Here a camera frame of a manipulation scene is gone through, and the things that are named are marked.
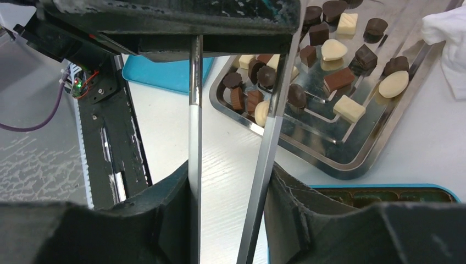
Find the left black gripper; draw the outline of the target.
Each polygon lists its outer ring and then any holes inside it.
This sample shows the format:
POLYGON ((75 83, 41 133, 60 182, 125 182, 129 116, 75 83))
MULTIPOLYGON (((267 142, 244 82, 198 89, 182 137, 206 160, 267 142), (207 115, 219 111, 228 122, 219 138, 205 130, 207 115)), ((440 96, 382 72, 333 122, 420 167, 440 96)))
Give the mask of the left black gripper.
POLYGON ((35 8, 14 30, 58 61, 82 48, 141 55, 154 62, 188 58, 192 36, 206 57, 285 53, 298 33, 300 1, 19 1, 35 8))

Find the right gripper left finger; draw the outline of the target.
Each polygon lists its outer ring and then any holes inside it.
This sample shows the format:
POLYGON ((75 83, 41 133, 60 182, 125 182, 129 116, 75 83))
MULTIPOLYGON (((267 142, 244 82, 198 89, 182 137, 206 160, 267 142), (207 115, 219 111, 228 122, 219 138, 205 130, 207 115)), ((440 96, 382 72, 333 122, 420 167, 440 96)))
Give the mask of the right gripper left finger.
POLYGON ((188 165, 106 210, 1 203, 1 263, 189 263, 188 165))

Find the steel tongs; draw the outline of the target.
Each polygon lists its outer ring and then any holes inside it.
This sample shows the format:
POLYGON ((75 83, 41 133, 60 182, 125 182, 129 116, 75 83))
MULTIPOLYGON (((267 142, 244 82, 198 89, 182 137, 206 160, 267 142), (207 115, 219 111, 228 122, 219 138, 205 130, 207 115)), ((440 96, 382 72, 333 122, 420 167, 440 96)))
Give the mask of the steel tongs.
POLYGON ((286 96, 300 29, 279 53, 278 79, 263 136, 232 119, 201 108, 204 36, 191 39, 188 158, 192 205, 193 263, 252 263, 271 171, 278 148, 286 96))

